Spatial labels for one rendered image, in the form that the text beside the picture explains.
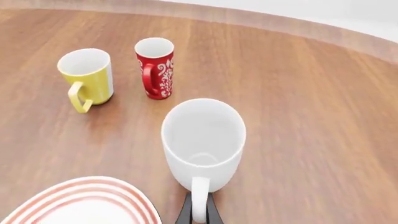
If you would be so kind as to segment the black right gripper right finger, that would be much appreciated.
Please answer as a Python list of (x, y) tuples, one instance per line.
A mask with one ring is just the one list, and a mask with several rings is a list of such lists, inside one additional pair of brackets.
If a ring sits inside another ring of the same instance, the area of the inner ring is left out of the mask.
[(206, 224), (223, 224), (212, 193), (208, 194), (206, 202)]

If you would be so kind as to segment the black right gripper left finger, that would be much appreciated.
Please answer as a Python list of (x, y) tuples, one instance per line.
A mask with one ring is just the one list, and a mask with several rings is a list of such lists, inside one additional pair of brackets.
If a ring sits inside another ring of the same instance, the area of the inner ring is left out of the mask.
[(175, 224), (192, 224), (192, 196), (190, 192), (185, 196), (183, 206)]

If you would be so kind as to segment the white plate with red rings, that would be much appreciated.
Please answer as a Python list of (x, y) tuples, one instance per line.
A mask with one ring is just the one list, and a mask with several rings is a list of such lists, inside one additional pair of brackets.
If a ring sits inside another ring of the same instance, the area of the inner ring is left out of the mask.
[(162, 224), (135, 186), (104, 176), (61, 182), (31, 197), (0, 224)]

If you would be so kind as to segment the red mug with white pattern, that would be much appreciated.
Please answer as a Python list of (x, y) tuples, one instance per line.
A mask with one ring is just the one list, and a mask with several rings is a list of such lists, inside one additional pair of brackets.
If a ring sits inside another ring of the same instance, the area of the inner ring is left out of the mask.
[(174, 44), (161, 37), (142, 39), (134, 46), (146, 95), (154, 100), (171, 96)]

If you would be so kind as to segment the yellow and white mug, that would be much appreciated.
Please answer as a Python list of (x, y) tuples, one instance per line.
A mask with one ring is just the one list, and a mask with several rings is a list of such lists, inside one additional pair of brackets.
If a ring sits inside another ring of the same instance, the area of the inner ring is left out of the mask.
[(104, 50), (87, 48), (65, 54), (58, 71), (71, 85), (68, 97), (79, 113), (107, 102), (114, 94), (111, 57)]

